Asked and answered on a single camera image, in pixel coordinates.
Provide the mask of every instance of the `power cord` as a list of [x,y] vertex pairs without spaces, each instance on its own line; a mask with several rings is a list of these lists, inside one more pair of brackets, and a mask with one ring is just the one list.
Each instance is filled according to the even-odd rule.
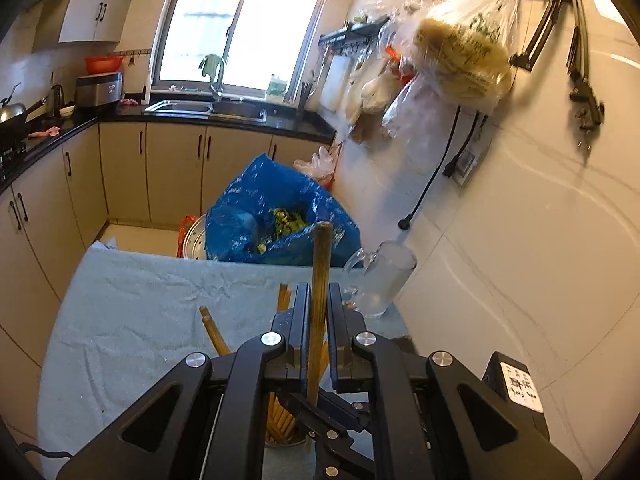
[[[456,171],[456,166],[458,165],[458,161],[460,160],[460,156],[465,151],[466,147],[469,145],[469,142],[471,141],[471,137],[474,134],[474,130],[476,129],[476,124],[478,124],[479,117],[480,117],[480,112],[476,112],[476,116],[474,117],[474,122],[471,125],[471,130],[469,131],[468,136],[466,136],[465,142],[462,144],[462,146],[460,147],[460,149],[458,150],[456,155],[454,155],[454,157],[444,167],[444,170],[442,171],[442,174],[444,176],[446,176],[447,178],[451,178],[451,176],[453,175],[453,172]],[[482,119],[482,123],[480,124],[480,130],[481,131],[482,131],[482,128],[484,127],[484,124],[486,123],[486,120],[488,118],[489,118],[489,116],[485,115],[484,118]]]
[[30,444],[29,442],[22,442],[18,444],[18,448],[21,452],[27,453],[28,451],[34,451],[39,455],[42,455],[46,458],[73,458],[74,456],[68,451],[44,451],[41,447],[36,446],[35,444]]
[[422,203],[422,200],[424,200],[425,195],[427,195],[427,191],[431,187],[431,184],[435,180],[437,174],[440,173],[440,168],[444,164],[444,159],[447,158],[447,152],[449,151],[449,147],[451,146],[451,140],[453,139],[453,134],[456,133],[456,125],[458,124],[459,116],[460,116],[460,107],[458,107],[458,109],[456,110],[456,117],[453,119],[453,124],[451,125],[451,133],[449,134],[447,147],[444,149],[444,153],[442,154],[442,160],[438,164],[438,167],[436,168],[436,170],[431,175],[431,178],[429,179],[427,186],[424,188],[424,191],[420,195],[420,199],[418,200],[418,203],[415,205],[414,210],[411,211],[410,214],[408,214],[401,221],[398,222],[398,227],[401,228],[402,231],[408,231],[409,227],[411,227],[411,220],[414,219],[414,215],[417,213],[418,209],[420,208],[420,204]]

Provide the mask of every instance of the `rice cooker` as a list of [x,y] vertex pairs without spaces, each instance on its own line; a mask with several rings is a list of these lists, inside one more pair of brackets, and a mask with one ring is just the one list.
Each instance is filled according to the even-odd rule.
[[122,94],[122,72],[86,75],[76,80],[76,106],[97,108],[117,103]]

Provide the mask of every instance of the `label sticker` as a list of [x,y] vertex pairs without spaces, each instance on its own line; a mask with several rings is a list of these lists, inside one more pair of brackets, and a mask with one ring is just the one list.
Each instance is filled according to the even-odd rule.
[[513,402],[526,406],[530,410],[543,413],[540,396],[531,376],[507,363],[500,363],[509,398]]

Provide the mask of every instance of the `red bowl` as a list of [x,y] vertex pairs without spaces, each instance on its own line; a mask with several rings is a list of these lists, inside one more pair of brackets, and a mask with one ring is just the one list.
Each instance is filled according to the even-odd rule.
[[85,57],[84,63],[89,75],[117,72],[122,65],[124,56]]

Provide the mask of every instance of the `bundle of chopsticks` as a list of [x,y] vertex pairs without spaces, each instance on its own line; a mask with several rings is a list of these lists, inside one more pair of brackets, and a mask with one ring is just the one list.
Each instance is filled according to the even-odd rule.
[[[329,349],[324,340],[324,334],[326,331],[326,291],[329,284],[331,248],[332,226],[329,222],[318,222],[314,231],[314,267],[306,372],[306,398],[314,406],[318,403],[320,379],[329,365]],[[290,300],[291,290],[287,285],[281,283],[277,311],[287,310]],[[207,307],[201,306],[200,314],[202,315],[202,323],[218,354],[221,356],[229,354],[231,350],[225,343]],[[296,419],[278,402],[276,395],[271,393],[267,415],[267,442],[281,446],[296,444],[303,440],[303,436],[299,433],[296,434],[295,429]]]

